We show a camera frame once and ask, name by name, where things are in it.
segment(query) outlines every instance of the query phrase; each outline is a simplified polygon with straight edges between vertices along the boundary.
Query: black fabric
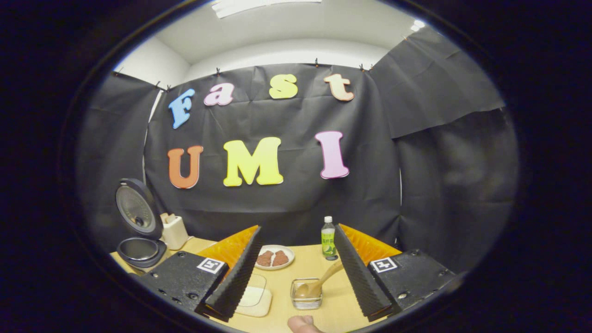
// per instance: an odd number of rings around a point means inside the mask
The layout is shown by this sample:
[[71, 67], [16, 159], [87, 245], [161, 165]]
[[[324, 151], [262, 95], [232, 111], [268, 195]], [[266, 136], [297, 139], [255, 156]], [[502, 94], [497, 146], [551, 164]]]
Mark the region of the black fabric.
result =
[[121, 178], [143, 179], [142, 152], [158, 89], [125, 75], [109, 75], [90, 102], [79, 132], [78, 194], [88, 230], [107, 252], [133, 236], [115, 205]]
[[503, 107], [487, 74], [429, 27], [396, 45], [370, 71], [392, 138]]
[[403, 204], [399, 236], [448, 269], [474, 267], [514, 203], [519, 156], [508, 112], [471, 113], [395, 140]]
[[[339, 73], [349, 79], [349, 102], [332, 96], [323, 78]], [[270, 79], [277, 74], [297, 77], [298, 94], [273, 100]], [[234, 84], [234, 100], [206, 106], [204, 97], [215, 84]], [[190, 118], [173, 129], [168, 105], [193, 88]], [[187, 82], [161, 98], [149, 124], [145, 147], [146, 178], [169, 213], [182, 216], [190, 235], [220, 240], [261, 225], [266, 244], [306, 245], [320, 242], [325, 215], [392, 244], [400, 206], [400, 180], [394, 144], [381, 112], [378, 91], [368, 75], [341, 66], [269, 65], [243, 68]], [[325, 180], [318, 132], [343, 133], [340, 145], [350, 174]], [[264, 137], [281, 139], [278, 165], [284, 182], [245, 182], [225, 187], [227, 152], [223, 145], [244, 141], [252, 154]], [[174, 187], [168, 176], [167, 152], [190, 146], [204, 148], [200, 178], [190, 189]], [[189, 156], [181, 159], [181, 174], [189, 174]]]

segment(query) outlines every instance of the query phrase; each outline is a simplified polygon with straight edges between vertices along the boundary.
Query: white plate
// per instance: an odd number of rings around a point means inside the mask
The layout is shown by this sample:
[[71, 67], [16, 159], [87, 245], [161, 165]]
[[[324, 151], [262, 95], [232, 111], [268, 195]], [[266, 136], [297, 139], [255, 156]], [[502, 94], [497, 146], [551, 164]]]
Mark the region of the white plate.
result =
[[274, 254], [271, 255], [271, 263], [273, 264], [274, 259], [275, 259], [275, 253], [278, 252], [279, 250], [282, 250], [286, 254], [286, 257], [288, 257], [288, 262], [286, 262], [283, 265], [279, 265], [279, 266], [261, 266], [261, 265], [255, 263], [255, 267], [257, 267], [260, 270], [273, 271], [273, 270], [279, 270], [280, 268], [284, 268], [284, 267], [290, 265], [294, 261], [294, 252], [292, 250], [290, 250], [289, 248], [282, 246], [282, 245], [264, 245], [261, 247], [261, 251], [259, 251], [259, 255], [264, 254], [265, 251], [273, 252]]

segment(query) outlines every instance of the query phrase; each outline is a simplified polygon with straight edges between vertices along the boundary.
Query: table surface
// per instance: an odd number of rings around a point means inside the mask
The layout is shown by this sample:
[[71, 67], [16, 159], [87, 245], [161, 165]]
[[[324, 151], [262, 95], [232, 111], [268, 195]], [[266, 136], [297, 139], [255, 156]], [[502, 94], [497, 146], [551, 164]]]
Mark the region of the table surface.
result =
[[[214, 241], [192, 237], [180, 250], [196, 254], [214, 243]], [[335, 273], [323, 284], [323, 303], [320, 308], [315, 310], [294, 308], [289, 294], [292, 280], [320, 278], [335, 261], [329, 261], [323, 257], [320, 244], [288, 247], [294, 252], [294, 261], [289, 266], [279, 270], [261, 270], [256, 267], [253, 269], [253, 274], [267, 279], [265, 289], [272, 293], [271, 306], [267, 315], [251, 317], [235, 313], [228, 323], [215, 318], [211, 320], [249, 333], [291, 333], [287, 322], [288, 318], [295, 315], [312, 315], [315, 325], [326, 333], [344, 333], [369, 325], [368, 319], [363, 316], [356, 301], [345, 270]], [[171, 254], [176, 252], [170, 249], [168, 251]], [[117, 252], [111, 253], [111, 256], [126, 272], [144, 274], [129, 266]]]

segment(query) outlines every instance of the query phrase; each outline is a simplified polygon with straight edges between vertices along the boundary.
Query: pink letter i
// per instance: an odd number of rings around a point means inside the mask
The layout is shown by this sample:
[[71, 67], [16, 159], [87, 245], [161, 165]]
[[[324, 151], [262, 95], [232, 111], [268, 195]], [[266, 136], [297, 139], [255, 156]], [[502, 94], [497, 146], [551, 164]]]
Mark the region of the pink letter i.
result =
[[341, 147], [339, 139], [343, 134], [338, 131], [327, 131], [317, 133], [314, 138], [321, 143], [323, 150], [323, 162], [325, 169], [321, 171], [321, 177], [324, 179], [340, 178], [349, 175], [349, 169], [343, 166], [341, 157]]

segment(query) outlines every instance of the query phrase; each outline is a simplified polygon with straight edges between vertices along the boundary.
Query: yellow letter m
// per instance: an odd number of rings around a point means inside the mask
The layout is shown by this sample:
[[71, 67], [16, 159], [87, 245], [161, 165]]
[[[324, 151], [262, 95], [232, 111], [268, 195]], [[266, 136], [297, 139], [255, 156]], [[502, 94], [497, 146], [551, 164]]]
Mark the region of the yellow letter m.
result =
[[225, 186], [240, 186], [243, 180], [239, 177], [239, 169], [247, 184], [253, 184], [257, 169], [257, 184], [281, 184], [284, 181], [279, 174], [278, 146], [282, 141], [278, 137], [264, 137], [257, 144], [251, 156], [241, 140], [228, 141], [224, 149], [228, 152], [228, 171], [224, 179]]

